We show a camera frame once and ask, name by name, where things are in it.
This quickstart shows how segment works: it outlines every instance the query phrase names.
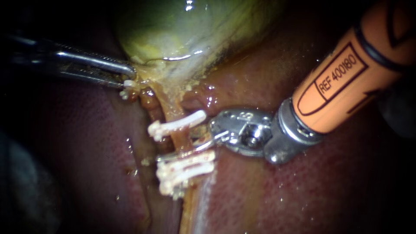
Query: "white clip cluster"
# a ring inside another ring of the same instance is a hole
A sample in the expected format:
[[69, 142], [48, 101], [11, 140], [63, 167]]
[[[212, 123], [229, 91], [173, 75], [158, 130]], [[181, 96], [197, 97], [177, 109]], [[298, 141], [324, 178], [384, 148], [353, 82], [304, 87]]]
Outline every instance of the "white clip cluster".
[[128, 89], [135, 89], [139, 87], [139, 84], [133, 80], [125, 80], [123, 83], [124, 89], [120, 91], [119, 95], [121, 99], [127, 100], [129, 98], [129, 91]]
[[162, 140], [163, 136], [170, 135], [171, 132], [179, 130], [184, 127], [194, 127], [204, 121], [207, 114], [203, 110], [199, 110], [185, 118], [169, 123], [160, 123], [155, 121], [147, 128], [147, 132], [155, 141]]
[[215, 152], [208, 150], [183, 159], [157, 163], [156, 176], [159, 178], [159, 191], [162, 195], [175, 195], [175, 188], [186, 188], [192, 177], [214, 171]]

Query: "white plastic clip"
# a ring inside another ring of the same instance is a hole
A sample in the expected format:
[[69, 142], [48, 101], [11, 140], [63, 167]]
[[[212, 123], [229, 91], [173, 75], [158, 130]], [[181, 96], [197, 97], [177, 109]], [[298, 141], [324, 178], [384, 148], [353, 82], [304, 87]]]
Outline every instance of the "white plastic clip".
[[176, 120], [169, 123], [160, 123], [155, 121], [147, 128], [147, 132], [155, 141], [162, 140], [163, 136], [168, 136], [171, 132], [179, 130], [184, 127], [194, 127], [204, 121], [207, 114], [203, 110], [199, 110], [183, 119]]
[[208, 150], [188, 158], [157, 163], [156, 176], [160, 181], [160, 193], [173, 195], [174, 188], [190, 178], [214, 171], [214, 159], [215, 152]]
[[123, 83], [124, 89], [122, 91], [120, 91], [119, 95], [121, 97], [121, 99], [123, 100], [127, 100], [129, 98], [129, 89], [136, 89], [139, 87], [139, 84], [136, 81], [133, 80], [125, 80]]

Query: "black band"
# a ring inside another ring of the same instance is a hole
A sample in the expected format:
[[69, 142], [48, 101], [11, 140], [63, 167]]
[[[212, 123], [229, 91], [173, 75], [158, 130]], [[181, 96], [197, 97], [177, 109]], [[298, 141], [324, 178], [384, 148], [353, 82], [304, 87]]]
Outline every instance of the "black band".
[[384, 57], [380, 52], [378, 52], [368, 41], [364, 38], [363, 32], [361, 30], [360, 23], [355, 23], [354, 25], [354, 32], [355, 36], [358, 39], [358, 42], [361, 44], [363, 50], [378, 64], [386, 67], [390, 70], [397, 71], [397, 72], [411, 72], [414, 70], [412, 66], [405, 66], [401, 64], [397, 64], [388, 58]]

